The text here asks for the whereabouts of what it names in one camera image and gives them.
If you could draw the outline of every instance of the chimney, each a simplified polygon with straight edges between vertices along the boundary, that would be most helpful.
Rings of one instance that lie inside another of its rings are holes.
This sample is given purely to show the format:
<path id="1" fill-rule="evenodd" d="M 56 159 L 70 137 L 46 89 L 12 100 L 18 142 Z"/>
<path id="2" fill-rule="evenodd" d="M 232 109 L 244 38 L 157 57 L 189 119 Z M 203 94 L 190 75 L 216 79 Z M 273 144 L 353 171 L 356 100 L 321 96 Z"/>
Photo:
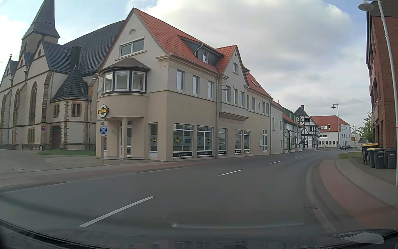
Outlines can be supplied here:
<path id="1" fill-rule="evenodd" d="M 81 56 L 81 47 L 72 47 L 72 55 L 70 56 L 70 70 L 72 70 L 75 65 L 79 68 L 79 58 Z"/>

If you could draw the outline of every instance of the round logo sign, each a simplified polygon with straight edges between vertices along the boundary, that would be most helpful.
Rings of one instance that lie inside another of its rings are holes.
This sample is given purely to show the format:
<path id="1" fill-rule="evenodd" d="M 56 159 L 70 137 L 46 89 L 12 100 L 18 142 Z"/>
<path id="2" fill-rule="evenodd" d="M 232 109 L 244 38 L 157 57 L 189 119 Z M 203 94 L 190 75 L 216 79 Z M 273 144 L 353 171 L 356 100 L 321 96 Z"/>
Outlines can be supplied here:
<path id="1" fill-rule="evenodd" d="M 100 117 L 105 117 L 107 116 L 108 113 L 108 108 L 106 105 L 101 105 L 101 108 L 98 110 L 98 114 Z"/>

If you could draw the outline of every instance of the asphalt road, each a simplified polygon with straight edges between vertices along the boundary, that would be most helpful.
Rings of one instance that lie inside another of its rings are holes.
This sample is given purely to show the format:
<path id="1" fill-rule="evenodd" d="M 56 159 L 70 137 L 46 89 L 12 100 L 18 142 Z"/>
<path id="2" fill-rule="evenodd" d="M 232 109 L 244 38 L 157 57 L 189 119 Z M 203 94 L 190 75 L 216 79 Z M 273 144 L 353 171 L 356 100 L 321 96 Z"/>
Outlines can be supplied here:
<path id="1" fill-rule="evenodd" d="M 67 239 L 75 239 L 75 231 L 321 235 L 323 227 L 306 208 L 312 203 L 305 180 L 310 166 L 336 154 L 302 151 L 222 159 L 6 192 L 0 194 L 0 219 Z"/>

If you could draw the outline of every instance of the gray trash bin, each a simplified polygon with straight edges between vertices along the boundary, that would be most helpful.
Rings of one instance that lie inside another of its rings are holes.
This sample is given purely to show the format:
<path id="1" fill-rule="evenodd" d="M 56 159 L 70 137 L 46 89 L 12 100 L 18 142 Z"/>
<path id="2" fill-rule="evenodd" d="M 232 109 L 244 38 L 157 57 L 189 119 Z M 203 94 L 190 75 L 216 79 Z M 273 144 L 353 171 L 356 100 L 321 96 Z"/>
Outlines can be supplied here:
<path id="1" fill-rule="evenodd" d="M 385 149 L 374 151 L 374 167 L 377 169 L 385 169 Z"/>
<path id="2" fill-rule="evenodd" d="M 397 161 L 397 149 L 389 148 L 386 149 L 386 168 L 395 169 Z"/>
<path id="3" fill-rule="evenodd" d="M 369 148 L 367 149 L 368 153 L 368 164 L 371 168 L 374 167 L 374 150 L 377 150 L 377 148 Z"/>

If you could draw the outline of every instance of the street sign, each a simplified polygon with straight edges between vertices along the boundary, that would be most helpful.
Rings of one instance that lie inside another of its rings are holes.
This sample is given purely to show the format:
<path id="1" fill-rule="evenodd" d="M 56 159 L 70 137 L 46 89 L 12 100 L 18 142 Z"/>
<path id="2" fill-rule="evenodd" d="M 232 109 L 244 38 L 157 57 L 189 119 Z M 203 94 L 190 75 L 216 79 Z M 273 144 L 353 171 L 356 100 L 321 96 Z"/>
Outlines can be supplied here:
<path id="1" fill-rule="evenodd" d="M 107 126 L 106 125 L 101 125 L 99 128 L 99 133 L 101 133 L 101 136 L 106 136 L 107 135 Z"/>

